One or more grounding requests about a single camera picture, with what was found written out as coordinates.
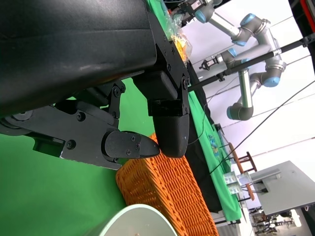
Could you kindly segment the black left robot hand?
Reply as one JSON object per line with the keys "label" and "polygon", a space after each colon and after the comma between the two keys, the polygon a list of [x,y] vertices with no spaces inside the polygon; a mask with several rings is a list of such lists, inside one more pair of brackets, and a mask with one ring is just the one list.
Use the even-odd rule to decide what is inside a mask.
{"label": "black left robot hand", "polygon": [[[148,102],[156,140],[118,129],[123,79]],[[184,156],[189,74],[144,0],[3,0],[0,132],[51,156],[120,168]]]}

